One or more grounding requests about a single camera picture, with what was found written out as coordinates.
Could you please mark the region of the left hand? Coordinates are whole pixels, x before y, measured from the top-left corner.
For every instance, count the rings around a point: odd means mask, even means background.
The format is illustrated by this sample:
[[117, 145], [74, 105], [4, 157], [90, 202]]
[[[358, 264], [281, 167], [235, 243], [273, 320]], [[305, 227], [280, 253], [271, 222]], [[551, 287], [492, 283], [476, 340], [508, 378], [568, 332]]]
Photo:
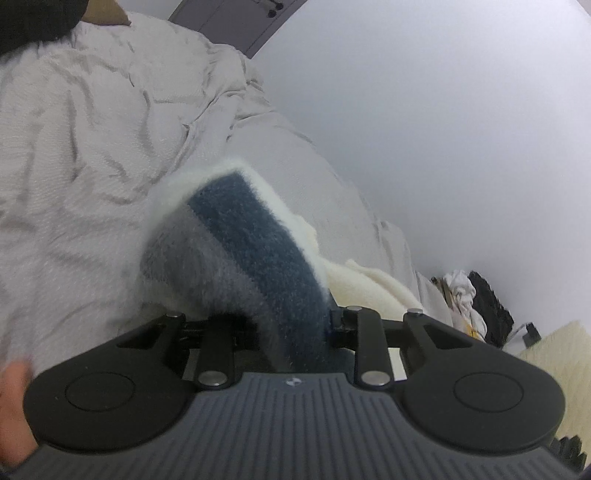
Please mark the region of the left hand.
[[1, 465], [14, 468], [24, 462], [38, 447], [26, 420], [23, 402], [32, 380], [27, 361], [11, 362], [1, 373]]

